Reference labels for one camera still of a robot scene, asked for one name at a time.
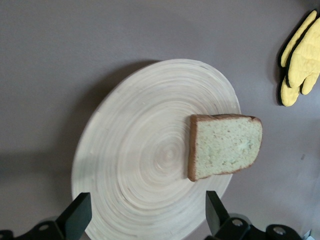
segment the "gray surface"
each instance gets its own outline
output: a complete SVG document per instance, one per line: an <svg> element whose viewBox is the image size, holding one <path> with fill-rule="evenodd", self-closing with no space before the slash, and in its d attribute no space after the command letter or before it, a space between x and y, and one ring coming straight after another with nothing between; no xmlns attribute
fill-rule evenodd
<svg viewBox="0 0 320 240"><path fill-rule="evenodd" d="M19 235L71 201L79 137L106 94L154 61L221 71L243 114L261 118L256 163L222 198L264 230L320 239L320 83L279 106L277 53L319 1L0 1L0 229ZM188 239L209 234L206 223Z"/></svg>

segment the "plate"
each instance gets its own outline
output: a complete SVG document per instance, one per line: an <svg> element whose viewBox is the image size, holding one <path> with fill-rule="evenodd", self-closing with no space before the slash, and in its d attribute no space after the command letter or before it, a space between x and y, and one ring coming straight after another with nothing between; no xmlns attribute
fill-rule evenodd
<svg viewBox="0 0 320 240"><path fill-rule="evenodd" d="M91 193L92 240L181 240L206 218L232 175L187 178L189 116L240 114L230 82L200 61L172 59L122 81L87 124L72 167L72 196Z"/></svg>

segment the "round wooden plate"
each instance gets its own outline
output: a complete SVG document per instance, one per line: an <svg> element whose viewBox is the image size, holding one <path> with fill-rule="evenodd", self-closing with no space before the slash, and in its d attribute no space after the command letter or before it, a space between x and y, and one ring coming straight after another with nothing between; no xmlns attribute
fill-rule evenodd
<svg viewBox="0 0 320 240"><path fill-rule="evenodd" d="M215 68L190 59L149 65L119 84L92 115L72 169L72 196L91 193L92 240L181 240L206 218L206 190L232 175L187 178L189 116L240 114Z"/></svg>

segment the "concentric circle pattern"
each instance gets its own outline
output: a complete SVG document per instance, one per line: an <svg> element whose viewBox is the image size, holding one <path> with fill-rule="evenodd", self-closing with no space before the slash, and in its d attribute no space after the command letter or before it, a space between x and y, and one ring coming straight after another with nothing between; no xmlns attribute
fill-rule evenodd
<svg viewBox="0 0 320 240"><path fill-rule="evenodd" d="M189 59L129 76L102 102L78 145L72 195L91 193L92 240L181 240L205 220L206 190L231 175L187 178L189 116L240 113L229 81Z"/></svg>

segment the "glove finger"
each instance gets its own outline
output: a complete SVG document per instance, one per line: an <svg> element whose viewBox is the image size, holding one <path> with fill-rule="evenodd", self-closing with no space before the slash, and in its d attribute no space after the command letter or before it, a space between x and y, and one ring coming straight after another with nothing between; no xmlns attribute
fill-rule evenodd
<svg viewBox="0 0 320 240"><path fill-rule="evenodd" d="M307 95L310 93L314 85L316 84L316 81L319 77L319 73L312 73L311 75L307 76L301 85L301 93L303 95Z"/></svg>
<svg viewBox="0 0 320 240"><path fill-rule="evenodd" d="M280 96L284 106L292 106L298 99L300 87L289 87L286 77L284 77L281 85Z"/></svg>

